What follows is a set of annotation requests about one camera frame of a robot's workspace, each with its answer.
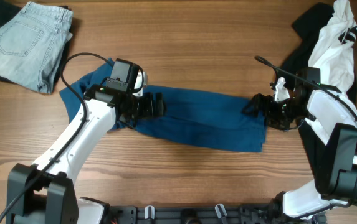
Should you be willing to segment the dark blue shirt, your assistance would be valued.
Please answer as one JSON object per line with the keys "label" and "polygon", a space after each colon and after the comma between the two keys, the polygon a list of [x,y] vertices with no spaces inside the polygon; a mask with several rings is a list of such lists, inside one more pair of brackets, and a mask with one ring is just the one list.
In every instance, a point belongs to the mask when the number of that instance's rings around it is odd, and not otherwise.
{"label": "dark blue shirt", "polygon": [[250,103],[247,98],[155,85],[148,85],[144,93],[162,93],[166,114],[139,120],[133,129],[141,134],[226,151],[262,150],[264,116],[242,113]]}

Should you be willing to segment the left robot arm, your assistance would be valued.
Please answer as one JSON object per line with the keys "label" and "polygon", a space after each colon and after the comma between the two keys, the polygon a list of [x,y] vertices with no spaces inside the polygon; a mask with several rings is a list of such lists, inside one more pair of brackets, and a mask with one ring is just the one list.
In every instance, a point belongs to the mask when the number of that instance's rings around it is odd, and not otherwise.
{"label": "left robot arm", "polygon": [[147,76],[133,63],[116,59],[112,71],[83,94],[74,90],[80,108],[73,120],[43,155],[30,166],[16,164],[8,177],[6,223],[108,223],[109,205],[78,198],[74,184],[85,161],[101,138],[119,121],[165,114],[161,93],[144,93]]}

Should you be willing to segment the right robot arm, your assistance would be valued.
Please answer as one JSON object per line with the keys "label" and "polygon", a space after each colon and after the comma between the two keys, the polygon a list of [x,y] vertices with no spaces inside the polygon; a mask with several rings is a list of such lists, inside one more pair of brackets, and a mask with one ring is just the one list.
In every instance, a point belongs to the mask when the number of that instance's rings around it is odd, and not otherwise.
{"label": "right robot arm", "polygon": [[266,125],[280,131],[313,128],[303,145],[314,179],[279,193],[267,205],[244,205],[246,219],[262,223],[325,223],[325,211],[357,206],[357,112],[338,87],[323,84],[320,69],[306,67],[294,76],[293,93],[255,95],[242,112],[265,116]]}

